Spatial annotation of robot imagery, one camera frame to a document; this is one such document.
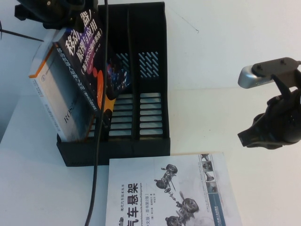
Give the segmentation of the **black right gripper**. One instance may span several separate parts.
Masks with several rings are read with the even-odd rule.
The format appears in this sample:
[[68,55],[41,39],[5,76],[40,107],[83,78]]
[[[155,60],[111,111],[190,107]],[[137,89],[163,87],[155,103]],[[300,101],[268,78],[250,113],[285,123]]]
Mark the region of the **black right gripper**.
[[238,133],[243,147],[277,149],[301,140],[301,91],[291,92],[288,99],[275,96],[267,102],[264,115],[256,123]]

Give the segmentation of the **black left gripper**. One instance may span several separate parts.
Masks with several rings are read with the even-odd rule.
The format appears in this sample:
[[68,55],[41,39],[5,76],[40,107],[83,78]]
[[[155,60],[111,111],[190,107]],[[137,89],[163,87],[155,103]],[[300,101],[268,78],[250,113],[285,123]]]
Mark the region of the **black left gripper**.
[[45,29],[71,28],[83,33],[88,10],[97,10],[97,5],[96,0],[20,0],[15,17],[40,22]]

